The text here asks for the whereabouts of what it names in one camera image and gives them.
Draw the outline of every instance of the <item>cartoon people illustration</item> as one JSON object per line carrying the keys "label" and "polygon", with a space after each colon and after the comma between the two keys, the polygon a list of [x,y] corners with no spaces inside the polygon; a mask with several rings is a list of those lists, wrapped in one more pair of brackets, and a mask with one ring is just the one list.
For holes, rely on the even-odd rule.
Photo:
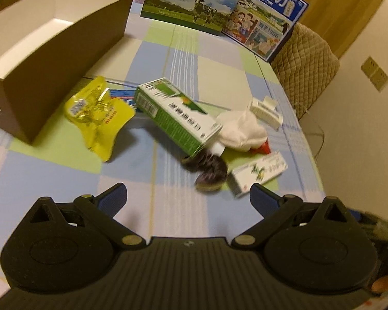
{"label": "cartoon people illustration", "polygon": [[247,37],[249,35],[250,28],[254,25],[252,20],[253,20],[253,14],[252,13],[247,13],[247,15],[244,16],[243,26],[240,29],[240,33],[244,37]]}
{"label": "cartoon people illustration", "polygon": [[283,24],[283,30],[282,30],[282,34],[283,34],[283,35],[286,34],[286,32],[288,31],[289,27],[290,27],[289,24],[286,23],[286,22],[284,22],[284,24]]}
{"label": "cartoon people illustration", "polygon": [[232,13],[230,16],[230,19],[227,21],[227,24],[226,24],[227,29],[230,31],[235,29],[238,20],[239,20],[238,15],[236,13]]}
{"label": "cartoon people illustration", "polygon": [[253,48],[253,50],[258,52],[260,55],[265,56],[276,42],[277,41],[274,38],[268,38],[267,40],[260,39],[259,43]]}
{"label": "cartoon people illustration", "polygon": [[238,16],[239,16],[239,21],[243,22],[244,21],[244,17],[245,17],[246,14],[244,14],[243,12],[239,13]]}
{"label": "cartoon people illustration", "polygon": [[258,45],[258,44],[259,44],[259,43],[256,42],[255,39],[250,39],[250,40],[246,43],[247,47],[248,47],[249,49],[251,49],[251,50],[253,50],[253,48],[254,48],[256,45]]}
{"label": "cartoon people illustration", "polygon": [[240,29],[241,29],[242,26],[243,26],[243,23],[238,21],[236,23],[236,27],[234,28],[234,31],[236,31],[237,33],[240,33]]}

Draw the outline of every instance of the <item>open box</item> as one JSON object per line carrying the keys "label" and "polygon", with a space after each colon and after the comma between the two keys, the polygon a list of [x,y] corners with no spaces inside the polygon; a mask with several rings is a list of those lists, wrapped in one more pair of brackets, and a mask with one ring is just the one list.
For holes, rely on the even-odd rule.
{"label": "open box", "polygon": [[0,8],[0,127],[32,143],[125,32],[132,0],[16,0]]}

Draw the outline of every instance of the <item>table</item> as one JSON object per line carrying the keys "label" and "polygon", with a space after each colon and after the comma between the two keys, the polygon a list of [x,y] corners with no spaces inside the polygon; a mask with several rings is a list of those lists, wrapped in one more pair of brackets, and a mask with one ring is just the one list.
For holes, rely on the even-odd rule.
{"label": "table", "polygon": [[[132,5],[126,36],[86,76],[103,75],[118,89],[165,76],[212,115],[244,110],[252,95],[269,95],[284,116],[279,131],[267,127],[269,143],[289,168],[266,186],[281,196],[293,193],[321,201],[324,192],[309,146],[270,65],[227,37],[140,18],[141,7]],[[84,78],[79,84],[87,82]],[[235,199],[226,186],[197,192],[198,175],[181,167],[182,156],[158,128],[133,128],[121,130],[111,161],[102,163],[85,148],[79,129],[61,109],[34,146],[0,130],[0,250],[37,198],[70,202],[117,182],[125,183],[128,202],[115,219],[148,241],[152,235],[225,236],[231,241],[261,220],[248,196]],[[234,151],[224,157],[230,168],[252,158]]]}

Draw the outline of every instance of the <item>beige chair cushion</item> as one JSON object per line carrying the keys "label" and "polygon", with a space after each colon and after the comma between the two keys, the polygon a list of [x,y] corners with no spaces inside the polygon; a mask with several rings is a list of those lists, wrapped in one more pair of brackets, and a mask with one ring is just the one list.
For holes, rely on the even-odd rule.
{"label": "beige chair cushion", "polygon": [[305,111],[295,103],[310,108],[338,72],[339,60],[323,38],[297,23],[271,66],[300,119]]}

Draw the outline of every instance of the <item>green medicine box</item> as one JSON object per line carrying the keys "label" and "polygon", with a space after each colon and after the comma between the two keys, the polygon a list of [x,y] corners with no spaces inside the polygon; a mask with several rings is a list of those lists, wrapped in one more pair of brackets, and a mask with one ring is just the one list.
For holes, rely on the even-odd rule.
{"label": "green medicine box", "polygon": [[139,85],[135,103],[189,156],[196,155],[222,128],[166,78]]}

